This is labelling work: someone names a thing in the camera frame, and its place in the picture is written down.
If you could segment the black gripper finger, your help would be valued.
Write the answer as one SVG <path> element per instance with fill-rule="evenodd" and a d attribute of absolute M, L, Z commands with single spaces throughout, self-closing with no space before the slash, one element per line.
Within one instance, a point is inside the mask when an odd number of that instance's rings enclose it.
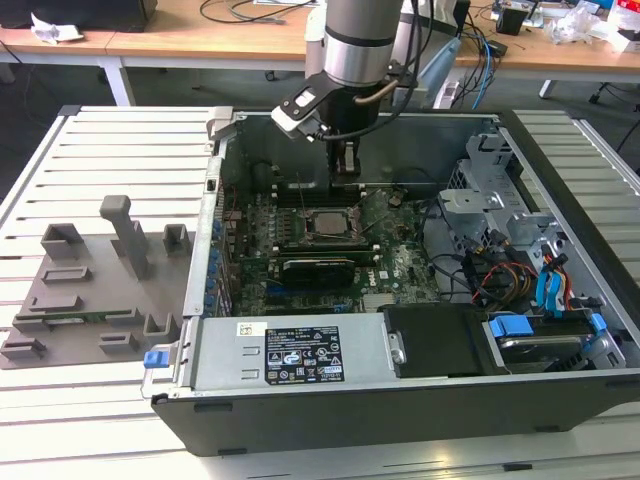
<path fill-rule="evenodd" d="M 328 143 L 328 166 L 332 186 L 346 185 L 359 178 L 361 173 L 359 146 L 358 139 Z"/>

